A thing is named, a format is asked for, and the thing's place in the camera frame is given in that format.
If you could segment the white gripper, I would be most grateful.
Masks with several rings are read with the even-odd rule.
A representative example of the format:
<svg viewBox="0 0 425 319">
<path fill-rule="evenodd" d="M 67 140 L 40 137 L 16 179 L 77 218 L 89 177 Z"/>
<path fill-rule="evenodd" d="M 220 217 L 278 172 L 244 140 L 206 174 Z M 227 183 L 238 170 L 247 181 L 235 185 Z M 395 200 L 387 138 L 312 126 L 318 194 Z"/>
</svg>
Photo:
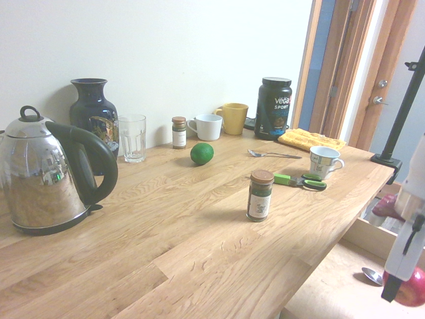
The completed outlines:
<svg viewBox="0 0 425 319">
<path fill-rule="evenodd" d="M 384 266 L 381 298 L 392 302 L 402 281 L 410 279 L 424 248 L 424 215 L 406 221 L 399 231 Z"/>
</svg>

